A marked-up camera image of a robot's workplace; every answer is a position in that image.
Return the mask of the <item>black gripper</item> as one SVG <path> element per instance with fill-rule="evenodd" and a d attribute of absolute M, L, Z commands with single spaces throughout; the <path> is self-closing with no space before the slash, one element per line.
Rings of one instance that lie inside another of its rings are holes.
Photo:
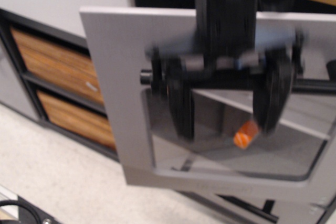
<path fill-rule="evenodd" d="M 206 88 L 222 88 L 220 78 L 243 71 L 265 72 L 253 89 L 253 115 L 266 135 L 272 133 L 283 113 L 292 88 L 292 65 L 301 68 L 301 47 L 305 35 L 300 30 L 257 27 L 251 48 L 207 55 L 197 33 L 175 38 L 147 48 L 152 68 L 145 72 L 145 83 L 152 90 L 167 84 L 167 96 L 173 124 L 179 137 L 194 139 L 194 100 L 191 83 Z M 289 58 L 285 50 L 292 46 Z"/>

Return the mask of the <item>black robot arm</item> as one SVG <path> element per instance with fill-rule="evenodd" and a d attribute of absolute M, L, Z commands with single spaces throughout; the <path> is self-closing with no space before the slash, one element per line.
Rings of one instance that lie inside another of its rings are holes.
<path fill-rule="evenodd" d="M 257 25 L 259 2 L 195 0 L 195 31 L 146 50 L 152 69 L 140 81 L 168 97 L 178 136 L 194 138 L 194 88 L 250 89 L 256 128 L 268 134 L 277 126 L 296 74 L 303 72 L 303 34 Z"/>

